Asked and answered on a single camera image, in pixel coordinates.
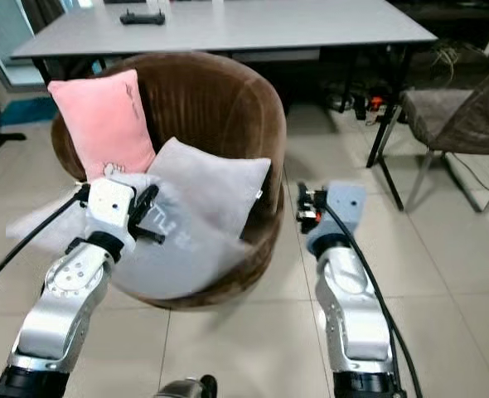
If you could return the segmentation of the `grey square pillow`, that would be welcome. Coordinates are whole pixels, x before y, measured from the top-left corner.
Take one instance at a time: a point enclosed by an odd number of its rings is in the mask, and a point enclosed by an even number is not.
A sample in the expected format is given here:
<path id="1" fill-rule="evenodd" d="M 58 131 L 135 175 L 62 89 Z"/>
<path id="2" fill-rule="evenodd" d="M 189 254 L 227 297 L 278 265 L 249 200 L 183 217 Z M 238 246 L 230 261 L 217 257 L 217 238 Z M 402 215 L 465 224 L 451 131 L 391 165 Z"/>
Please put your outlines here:
<path id="1" fill-rule="evenodd" d="M 167 228 L 167 239 L 162 244 L 134 239 L 128 246 L 130 253 L 112 272 L 112 280 L 124 292 L 156 300 L 187 297 L 213 287 L 230 270 L 240 268 L 254 251 L 241 236 L 219 231 L 202 219 L 175 186 L 160 177 L 127 173 L 101 178 L 127 183 L 136 193 L 150 183 L 160 187 L 143 219 L 160 221 Z"/>
<path id="2" fill-rule="evenodd" d="M 186 204 L 219 231 L 241 236 L 254 204 L 264 193 L 271 160 L 225 158 L 170 138 L 148 173 L 175 186 Z"/>

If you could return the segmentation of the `pink plush pillow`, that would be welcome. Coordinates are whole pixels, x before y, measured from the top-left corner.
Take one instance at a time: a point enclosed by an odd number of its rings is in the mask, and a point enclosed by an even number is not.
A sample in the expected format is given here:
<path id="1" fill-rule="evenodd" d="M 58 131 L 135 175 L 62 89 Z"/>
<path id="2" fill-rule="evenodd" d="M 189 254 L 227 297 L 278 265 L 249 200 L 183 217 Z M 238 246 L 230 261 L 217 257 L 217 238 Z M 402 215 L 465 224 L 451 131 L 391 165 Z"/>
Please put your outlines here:
<path id="1" fill-rule="evenodd" d="M 93 79 L 53 80 L 47 89 L 88 181 L 148 171 L 155 149 L 135 69 Z"/>

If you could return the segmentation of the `blue floor mat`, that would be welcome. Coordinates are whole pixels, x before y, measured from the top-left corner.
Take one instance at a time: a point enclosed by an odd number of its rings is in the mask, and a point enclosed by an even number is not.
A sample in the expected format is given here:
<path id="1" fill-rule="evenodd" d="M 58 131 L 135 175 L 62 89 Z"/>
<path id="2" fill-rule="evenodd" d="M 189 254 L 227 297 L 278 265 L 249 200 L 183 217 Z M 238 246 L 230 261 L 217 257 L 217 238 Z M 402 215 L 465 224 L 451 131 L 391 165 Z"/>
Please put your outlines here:
<path id="1" fill-rule="evenodd" d="M 0 114 L 0 128 L 5 126 L 40 123 L 56 116 L 56 102 L 51 96 L 36 96 L 10 102 Z"/>

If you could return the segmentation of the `red and black device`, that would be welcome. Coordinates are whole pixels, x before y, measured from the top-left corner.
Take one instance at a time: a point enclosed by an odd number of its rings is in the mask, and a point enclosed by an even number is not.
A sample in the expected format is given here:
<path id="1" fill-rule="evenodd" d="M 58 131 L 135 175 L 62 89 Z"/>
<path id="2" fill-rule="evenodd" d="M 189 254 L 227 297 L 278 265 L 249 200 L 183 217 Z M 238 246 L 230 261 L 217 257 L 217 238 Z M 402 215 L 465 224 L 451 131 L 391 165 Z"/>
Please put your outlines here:
<path id="1" fill-rule="evenodd" d="M 353 109 L 358 120 L 374 120 L 385 110 L 383 95 L 354 95 Z"/>

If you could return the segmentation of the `grey fabric metal-leg chair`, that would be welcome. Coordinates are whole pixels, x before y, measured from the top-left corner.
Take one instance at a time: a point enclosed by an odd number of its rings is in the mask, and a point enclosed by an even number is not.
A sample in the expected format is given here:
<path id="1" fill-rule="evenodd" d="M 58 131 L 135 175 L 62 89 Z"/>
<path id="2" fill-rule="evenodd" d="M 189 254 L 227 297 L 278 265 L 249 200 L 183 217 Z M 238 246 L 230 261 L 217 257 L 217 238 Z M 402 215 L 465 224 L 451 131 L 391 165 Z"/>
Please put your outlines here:
<path id="1" fill-rule="evenodd" d="M 404 209 L 411 210 L 435 153 L 489 155 L 489 75 L 473 90 L 406 90 L 401 109 L 426 154 Z"/>

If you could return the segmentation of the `grey left robot leg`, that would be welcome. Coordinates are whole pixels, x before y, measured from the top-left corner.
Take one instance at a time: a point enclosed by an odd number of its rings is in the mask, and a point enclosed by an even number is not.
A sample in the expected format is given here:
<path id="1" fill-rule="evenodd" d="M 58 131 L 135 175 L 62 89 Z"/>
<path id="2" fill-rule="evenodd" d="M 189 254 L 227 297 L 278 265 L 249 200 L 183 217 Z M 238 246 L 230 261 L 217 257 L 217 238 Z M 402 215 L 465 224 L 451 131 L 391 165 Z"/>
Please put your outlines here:
<path id="1" fill-rule="evenodd" d="M 165 384 L 153 398 L 217 398 L 218 382 L 212 375 L 184 378 Z"/>

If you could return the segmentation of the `white table with black legs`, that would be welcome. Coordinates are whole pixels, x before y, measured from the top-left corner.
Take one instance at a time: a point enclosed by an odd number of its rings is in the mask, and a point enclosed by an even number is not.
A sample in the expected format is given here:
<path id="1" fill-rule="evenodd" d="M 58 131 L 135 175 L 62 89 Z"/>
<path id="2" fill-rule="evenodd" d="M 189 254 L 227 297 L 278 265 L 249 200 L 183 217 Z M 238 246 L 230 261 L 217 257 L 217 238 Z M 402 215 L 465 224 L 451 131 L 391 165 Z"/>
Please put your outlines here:
<path id="1" fill-rule="evenodd" d="M 166 23 L 124 26 L 127 10 L 162 11 Z M 437 37 L 387 0 L 207 0 L 103 4 L 59 16 L 11 54 L 29 60 L 44 83 L 48 60 L 81 57 L 85 69 L 95 58 L 153 52 L 289 51 L 334 46 L 396 46 L 388 77 L 389 107 L 399 94 L 415 50 Z"/>

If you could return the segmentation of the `black handheld controller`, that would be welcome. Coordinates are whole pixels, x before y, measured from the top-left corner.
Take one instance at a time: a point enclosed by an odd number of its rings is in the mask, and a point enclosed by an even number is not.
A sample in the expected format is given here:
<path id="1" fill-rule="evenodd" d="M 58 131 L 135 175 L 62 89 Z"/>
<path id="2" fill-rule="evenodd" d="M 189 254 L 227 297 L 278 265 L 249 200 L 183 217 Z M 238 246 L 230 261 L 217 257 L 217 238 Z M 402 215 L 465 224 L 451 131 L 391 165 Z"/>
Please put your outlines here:
<path id="1" fill-rule="evenodd" d="M 127 10 L 119 17 L 120 23 L 124 26 L 131 26 L 131 24 L 153 24 L 154 26 L 162 26 L 166 23 L 166 15 L 162 11 L 149 12 L 131 12 Z"/>

